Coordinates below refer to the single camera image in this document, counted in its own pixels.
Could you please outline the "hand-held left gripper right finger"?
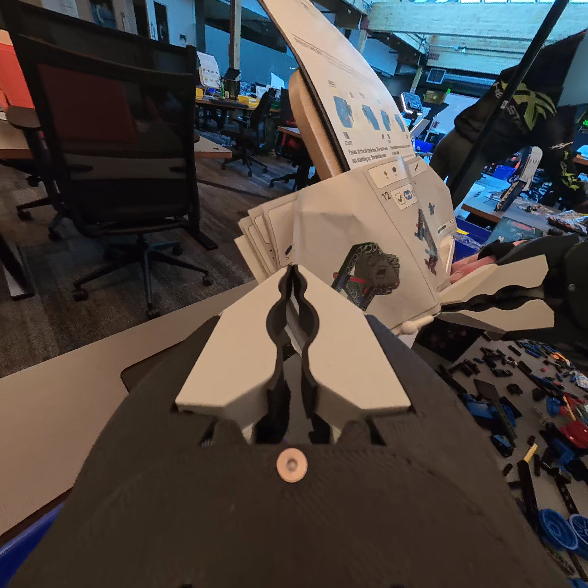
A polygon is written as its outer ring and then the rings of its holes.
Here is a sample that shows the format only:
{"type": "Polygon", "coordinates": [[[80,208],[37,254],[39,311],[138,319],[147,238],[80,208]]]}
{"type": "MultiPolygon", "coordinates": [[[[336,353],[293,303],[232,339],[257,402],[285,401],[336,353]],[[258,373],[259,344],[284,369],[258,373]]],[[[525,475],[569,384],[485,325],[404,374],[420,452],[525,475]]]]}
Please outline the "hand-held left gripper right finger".
{"type": "Polygon", "coordinates": [[[294,267],[302,335],[301,393],[311,443],[349,422],[407,412],[411,402],[368,317],[302,266],[294,267]]]}

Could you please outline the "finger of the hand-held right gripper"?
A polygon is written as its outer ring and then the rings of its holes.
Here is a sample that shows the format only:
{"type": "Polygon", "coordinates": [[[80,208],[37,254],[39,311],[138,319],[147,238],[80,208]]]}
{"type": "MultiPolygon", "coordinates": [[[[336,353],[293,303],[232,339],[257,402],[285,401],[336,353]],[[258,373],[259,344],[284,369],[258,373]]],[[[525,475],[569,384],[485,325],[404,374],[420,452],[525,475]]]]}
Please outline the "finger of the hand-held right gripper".
{"type": "Polygon", "coordinates": [[[438,318],[456,325],[474,327],[496,334],[555,327],[554,311],[540,299],[532,299],[511,310],[491,307],[484,311],[442,312],[438,318]]]}
{"type": "Polygon", "coordinates": [[[510,287],[538,288],[548,274],[545,255],[507,263],[480,266],[460,280],[452,283],[439,295],[441,305],[466,303],[476,296],[495,295],[510,287]]]}

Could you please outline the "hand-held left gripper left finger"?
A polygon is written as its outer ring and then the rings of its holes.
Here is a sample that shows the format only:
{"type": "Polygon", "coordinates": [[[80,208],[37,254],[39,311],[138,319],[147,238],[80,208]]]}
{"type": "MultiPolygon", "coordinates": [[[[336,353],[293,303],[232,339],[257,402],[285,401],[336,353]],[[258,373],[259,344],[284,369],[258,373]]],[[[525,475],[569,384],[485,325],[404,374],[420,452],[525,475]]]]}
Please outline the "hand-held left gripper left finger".
{"type": "Polygon", "coordinates": [[[258,443],[279,443],[289,424],[290,391],[281,334],[293,284],[287,266],[228,306],[176,397],[181,412],[252,426],[258,443]]]}

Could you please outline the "clear bag of small parts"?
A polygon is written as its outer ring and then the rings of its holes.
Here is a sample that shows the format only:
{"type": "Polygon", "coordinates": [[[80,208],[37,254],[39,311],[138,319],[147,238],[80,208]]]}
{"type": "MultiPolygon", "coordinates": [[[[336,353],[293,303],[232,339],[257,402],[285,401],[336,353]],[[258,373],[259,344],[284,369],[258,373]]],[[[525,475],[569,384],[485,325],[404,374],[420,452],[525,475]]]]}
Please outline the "clear bag of small parts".
{"type": "Polygon", "coordinates": [[[587,423],[587,401],[572,394],[546,396],[546,409],[552,417],[565,416],[587,423]]]}

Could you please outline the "instruction booklet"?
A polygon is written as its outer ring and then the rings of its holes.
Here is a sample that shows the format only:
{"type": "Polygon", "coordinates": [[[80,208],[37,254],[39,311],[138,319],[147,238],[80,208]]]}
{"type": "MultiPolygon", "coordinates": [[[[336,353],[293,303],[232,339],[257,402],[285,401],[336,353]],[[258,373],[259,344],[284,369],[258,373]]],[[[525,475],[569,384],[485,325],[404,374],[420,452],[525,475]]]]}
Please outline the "instruction booklet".
{"type": "Polygon", "coordinates": [[[260,1],[296,58],[344,172],[293,202],[292,263],[401,331],[440,313],[448,187],[413,148],[392,95],[312,1],[260,1]]]}

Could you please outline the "grey desk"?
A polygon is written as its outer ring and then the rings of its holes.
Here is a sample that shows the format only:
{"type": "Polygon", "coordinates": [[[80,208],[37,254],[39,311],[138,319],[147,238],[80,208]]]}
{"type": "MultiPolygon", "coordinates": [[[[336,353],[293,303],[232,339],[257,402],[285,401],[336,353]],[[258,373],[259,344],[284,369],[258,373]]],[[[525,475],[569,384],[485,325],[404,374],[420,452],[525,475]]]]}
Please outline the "grey desk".
{"type": "Polygon", "coordinates": [[[569,587],[466,408],[374,318],[406,412],[311,445],[177,409],[255,286],[1,379],[1,533],[65,498],[10,587],[569,587]]]}

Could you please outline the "person's right hand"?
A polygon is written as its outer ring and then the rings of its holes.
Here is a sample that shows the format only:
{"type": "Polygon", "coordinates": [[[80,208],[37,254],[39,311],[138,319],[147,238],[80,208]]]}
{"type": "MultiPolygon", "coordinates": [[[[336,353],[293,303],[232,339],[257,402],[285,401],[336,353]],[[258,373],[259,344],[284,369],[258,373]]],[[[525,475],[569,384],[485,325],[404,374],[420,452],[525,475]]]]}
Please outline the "person's right hand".
{"type": "Polygon", "coordinates": [[[452,264],[451,273],[450,273],[450,283],[456,283],[460,279],[463,279],[465,276],[469,275],[470,273],[474,272],[478,268],[484,267],[486,265],[491,265],[496,263],[496,258],[492,255],[485,256],[483,258],[479,258],[478,254],[473,254],[466,258],[463,258],[459,261],[456,261],[452,264]]]}

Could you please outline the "scattered small connector pieces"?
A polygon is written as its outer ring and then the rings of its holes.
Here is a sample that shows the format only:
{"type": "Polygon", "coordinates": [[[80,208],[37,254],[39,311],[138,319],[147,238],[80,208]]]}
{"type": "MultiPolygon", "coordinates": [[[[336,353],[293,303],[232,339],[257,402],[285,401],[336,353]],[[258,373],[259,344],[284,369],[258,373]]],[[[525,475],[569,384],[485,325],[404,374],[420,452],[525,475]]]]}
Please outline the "scattered small connector pieces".
{"type": "Polygon", "coordinates": [[[476,361],[488,364],[498,378],[520,374],[533,402],[546,404],[546,396],[563,393],[587,400],[587,375],[553,347],[529,340],[493,342],[487,335],[483,339],[476,361]]]}

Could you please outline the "wooden workbench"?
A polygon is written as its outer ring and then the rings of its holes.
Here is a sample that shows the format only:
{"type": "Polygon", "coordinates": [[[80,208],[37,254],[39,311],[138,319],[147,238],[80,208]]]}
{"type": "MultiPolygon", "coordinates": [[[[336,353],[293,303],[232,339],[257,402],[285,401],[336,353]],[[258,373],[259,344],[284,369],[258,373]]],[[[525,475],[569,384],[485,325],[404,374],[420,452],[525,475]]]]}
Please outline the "wooden workbench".
{"type": "Polygon", "coordinates": [[[455,215],[488,230],[495,229],[502,219],[510,219],[514,223],[547,233],[552,228],[548,223],[548,217],[554,217],[562,211],[521,196],[518,196],[505,211],[496,210],[507,187],[507,182],[494,178],[490,178],[489,181],[478,180],[454,211],[455,215]]]}

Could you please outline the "blue curved panel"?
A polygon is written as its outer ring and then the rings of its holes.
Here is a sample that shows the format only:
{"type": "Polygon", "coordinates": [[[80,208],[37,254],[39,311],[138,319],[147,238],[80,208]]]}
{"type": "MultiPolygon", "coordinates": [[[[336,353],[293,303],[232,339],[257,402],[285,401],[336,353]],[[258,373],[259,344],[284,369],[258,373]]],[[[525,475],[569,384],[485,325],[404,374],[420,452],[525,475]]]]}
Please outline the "blue curved panel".
{"type": "Polygon", "coordinates": [[[496,414],[496,409],[488,401],[475,400],[474,397],[471,396],[470,394],[465,394],[462,397],[462,401],[464,402],[469,413],[474,418],[483,419],[483,420],[493,420],[494,419],[495,414],[496,414]]]}

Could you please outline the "blue angled beam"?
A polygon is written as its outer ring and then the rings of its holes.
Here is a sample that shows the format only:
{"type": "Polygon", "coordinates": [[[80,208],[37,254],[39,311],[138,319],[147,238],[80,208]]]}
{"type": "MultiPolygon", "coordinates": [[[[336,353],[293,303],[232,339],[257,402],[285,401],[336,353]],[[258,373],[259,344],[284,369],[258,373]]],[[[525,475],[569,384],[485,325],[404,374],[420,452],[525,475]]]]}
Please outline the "blue angled beam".
{"type": "Polygon", "coordinates": [[[568,445],[558,438],[552,437],[549,447],[555,453],[556,461],[560,467],[565,467],[567,464],[577,459],[576,452],[573,449],[570,449],[568,445]]]}

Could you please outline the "pile of black beam pieces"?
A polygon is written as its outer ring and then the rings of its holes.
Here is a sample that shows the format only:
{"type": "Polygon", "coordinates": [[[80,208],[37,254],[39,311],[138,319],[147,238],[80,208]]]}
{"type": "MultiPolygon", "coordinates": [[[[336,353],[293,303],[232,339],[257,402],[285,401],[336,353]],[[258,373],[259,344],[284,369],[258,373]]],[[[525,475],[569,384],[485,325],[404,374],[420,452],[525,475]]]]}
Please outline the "pile of black beam pieces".
{"type": "Polygon", "coordinates": [[[556,551],[544,539],[538,521],[540,509],[553,509],[568,521],[570,515],[575,513],[587,517],[587,450],[575,447],[560,432],[562,426],[576,419],[550,416],[545,403],[531,400],[530,386],[524,384],[520,374],[515,373],[510,380],[498,378],[488,364],[476,361],[481,356],[480,346],[485,344],[484,336],[455,363],[438,360],[434,367],[461,401],[465,394],[478,401],[487,401],[476,392],[474,379],[496,386],[500,401],[488,401],[496,409],[494,419],[477,419],[469,414],[492,444],[492,452],[511,495],[547,554],[573,587],[587,587],[587,561],[572,551],[556,551]],[[560,467],[549,447],[552,437],[573,449],[577,459],[560,467]],[[537,443],[539,448],[527,464],[523,457],[533,443],[537,443]]]}

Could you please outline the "blue wheel hub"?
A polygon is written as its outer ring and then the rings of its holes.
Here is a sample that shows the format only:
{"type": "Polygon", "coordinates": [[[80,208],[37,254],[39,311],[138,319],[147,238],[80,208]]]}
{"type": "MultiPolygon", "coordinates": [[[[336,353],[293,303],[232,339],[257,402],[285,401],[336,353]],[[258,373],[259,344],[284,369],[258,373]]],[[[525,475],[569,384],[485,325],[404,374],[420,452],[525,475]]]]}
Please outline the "blue wheel hub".
{"type": "Polygon", "coordinates": [[[575,553],[587,561],[587,518],[580,514],[572,514],[569,517],[569,524],[577,537],[577,548],[575,553]]]}
{"type": "Polygon", "coordinates": [[[540,509],[538,521],[544,539],[556,551],[576,551],[579,546],[578,537],[563,515],[553,509],[540,509]]]}

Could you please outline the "blue labelled storage bin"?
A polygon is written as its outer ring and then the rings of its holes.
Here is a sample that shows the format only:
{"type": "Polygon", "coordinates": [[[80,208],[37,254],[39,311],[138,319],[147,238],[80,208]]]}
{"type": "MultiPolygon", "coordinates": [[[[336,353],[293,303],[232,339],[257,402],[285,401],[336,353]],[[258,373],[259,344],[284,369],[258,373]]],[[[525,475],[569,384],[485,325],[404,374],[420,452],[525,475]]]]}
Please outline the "blue labelled storage bin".
{"type": "Polygon", "coordinates": [[[58,504],[1,546],[1,587],[7,587],[16,571],[48,532],[63,505],[64,502],[58,504]]]}

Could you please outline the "black mesh office chair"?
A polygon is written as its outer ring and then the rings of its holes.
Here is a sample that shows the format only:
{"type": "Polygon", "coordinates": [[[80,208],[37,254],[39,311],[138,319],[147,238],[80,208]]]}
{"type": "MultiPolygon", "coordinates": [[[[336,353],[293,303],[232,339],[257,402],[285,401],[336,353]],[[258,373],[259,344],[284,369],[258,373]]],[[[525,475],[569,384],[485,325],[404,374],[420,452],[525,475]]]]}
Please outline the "black mesh office chair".
{"type": "Polygon", "coordinates": [[[59,48],[25,33],[11,39],[31,94],[48,157],[43,163],[77,231],[112,242],[109,263],[73,283],[84,284],[130,265],[142,268],[148,319],[154,262],[202,274],[180,259],[179,241],[151,243],[147,234],[200,232],[201,207],[194,153],[194,69],[161,72],[59,48]]]}

